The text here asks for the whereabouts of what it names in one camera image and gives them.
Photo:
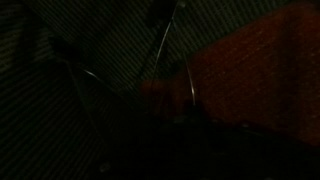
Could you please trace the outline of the orange red cushion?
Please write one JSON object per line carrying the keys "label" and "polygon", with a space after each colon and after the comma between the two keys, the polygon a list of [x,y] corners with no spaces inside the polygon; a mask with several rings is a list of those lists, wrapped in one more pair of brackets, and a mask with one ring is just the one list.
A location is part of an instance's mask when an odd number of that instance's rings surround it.
{"label": "orange red cushion", "polygon": [[168,80],[146,80],[152,110],[195,100],[212,118],[320,144],[319,0],[290,3],[198,51]]}

